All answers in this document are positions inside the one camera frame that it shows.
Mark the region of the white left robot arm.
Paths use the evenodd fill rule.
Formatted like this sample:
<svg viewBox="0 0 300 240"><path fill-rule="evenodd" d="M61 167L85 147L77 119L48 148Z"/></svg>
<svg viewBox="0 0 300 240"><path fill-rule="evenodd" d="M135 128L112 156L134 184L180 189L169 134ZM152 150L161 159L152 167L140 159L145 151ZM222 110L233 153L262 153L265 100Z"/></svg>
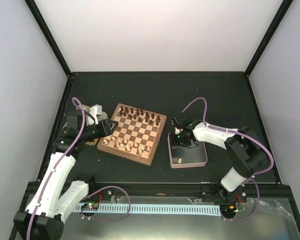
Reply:
<svg viewBox="0 0 300 240"><path fill-rule="evenodd" d="M75 206L83 199L93 199L97 194L93 179L75 180L62 194L70 170L75 165L86 142L110 136L117 128L115 120L98 120L91 114L74 110L54 141L48 169L40 186L24 211L13 219L22 239L60 239L64 224Z"/></svg>

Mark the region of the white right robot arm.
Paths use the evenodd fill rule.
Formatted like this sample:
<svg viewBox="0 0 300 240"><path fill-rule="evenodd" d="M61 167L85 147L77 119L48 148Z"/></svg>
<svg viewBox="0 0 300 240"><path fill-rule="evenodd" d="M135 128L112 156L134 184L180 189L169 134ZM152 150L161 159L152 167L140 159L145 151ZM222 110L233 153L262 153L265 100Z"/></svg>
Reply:
<svg viewBox="0 0 300 240"><path fill-rule="evenodd" d="M171 125L175 129L169 137L172 147L190 148L191 144L206 142L227 151L232 167L216 190L221 201L229 201L239 186L274 166L273 155L249 127L229 129L199 119L191 121L183 112L172 118Z"/></svg>

